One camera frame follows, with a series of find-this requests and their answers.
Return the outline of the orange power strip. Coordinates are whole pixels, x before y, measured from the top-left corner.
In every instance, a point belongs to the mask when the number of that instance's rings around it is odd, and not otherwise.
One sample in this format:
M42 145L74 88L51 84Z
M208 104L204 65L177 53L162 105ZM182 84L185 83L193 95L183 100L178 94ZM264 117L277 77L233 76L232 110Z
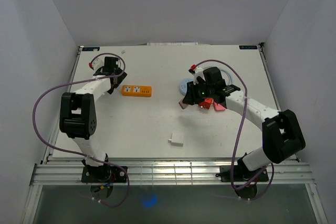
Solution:
M122 86L121 93L123 96L129 97L151 97L152 87L151 86Z

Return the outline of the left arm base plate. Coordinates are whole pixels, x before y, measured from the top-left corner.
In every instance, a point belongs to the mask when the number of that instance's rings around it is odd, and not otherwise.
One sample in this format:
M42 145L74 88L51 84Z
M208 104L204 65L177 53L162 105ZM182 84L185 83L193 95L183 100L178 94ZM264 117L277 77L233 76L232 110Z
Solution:
M115 166L85 166L82 170L82 183L126 183L127 167L122 167L124 171Z

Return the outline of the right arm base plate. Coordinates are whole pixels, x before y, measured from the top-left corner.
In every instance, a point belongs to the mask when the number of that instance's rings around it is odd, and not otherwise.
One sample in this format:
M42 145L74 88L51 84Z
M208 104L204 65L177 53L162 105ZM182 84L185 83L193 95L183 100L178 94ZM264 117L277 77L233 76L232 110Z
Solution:
M216 173L216 177L221 179L221 182L230 182L230 175L231 175L231 162L227 165L221 165L219 167L219 172ZM253 180L253 182L268 182L269 177L267 171L263 168L258 168L253 171L249 171L245 165L237 164L234 162L233 168L233 181L234 182L247 182L248 180L252 179L255 175L259 172L261 173Z

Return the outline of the red cube socket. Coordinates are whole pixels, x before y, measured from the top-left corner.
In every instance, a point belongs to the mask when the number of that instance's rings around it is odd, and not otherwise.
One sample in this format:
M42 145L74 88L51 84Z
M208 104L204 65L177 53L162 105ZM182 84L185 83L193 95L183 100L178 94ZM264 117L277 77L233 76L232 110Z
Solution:
M203 109L209 109L213 104L213 98L206 98L203 102L199 103L198 106Z

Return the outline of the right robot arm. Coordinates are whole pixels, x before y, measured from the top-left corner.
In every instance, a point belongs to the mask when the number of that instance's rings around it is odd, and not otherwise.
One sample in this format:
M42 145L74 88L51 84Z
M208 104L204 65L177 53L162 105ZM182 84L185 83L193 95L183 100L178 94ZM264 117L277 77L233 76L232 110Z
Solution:
M211 98L225 108L239 113L262 132L262 146L237 161L231 169L234 176L250 180L256 171L271 163L279 164L305 148L298 119L291 110L278 111L249 99L239 87L228 85L217 67L202 69L191 66L193 81L187 83L187 92L181 107L196 105Z

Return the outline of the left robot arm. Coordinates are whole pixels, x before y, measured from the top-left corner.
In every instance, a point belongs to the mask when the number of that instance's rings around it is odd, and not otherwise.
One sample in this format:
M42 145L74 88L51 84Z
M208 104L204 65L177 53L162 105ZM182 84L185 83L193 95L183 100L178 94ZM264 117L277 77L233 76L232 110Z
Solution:
M98 127L96 102L105 94L112 94L127 76L121 68L123 60L116 54L99 54L89 63L94 71L93 81L75 92L61 96L59 128L79 147L85 166L94 167L93 175L105 182L111 177L111 168L105 165L108 156L94 137Z

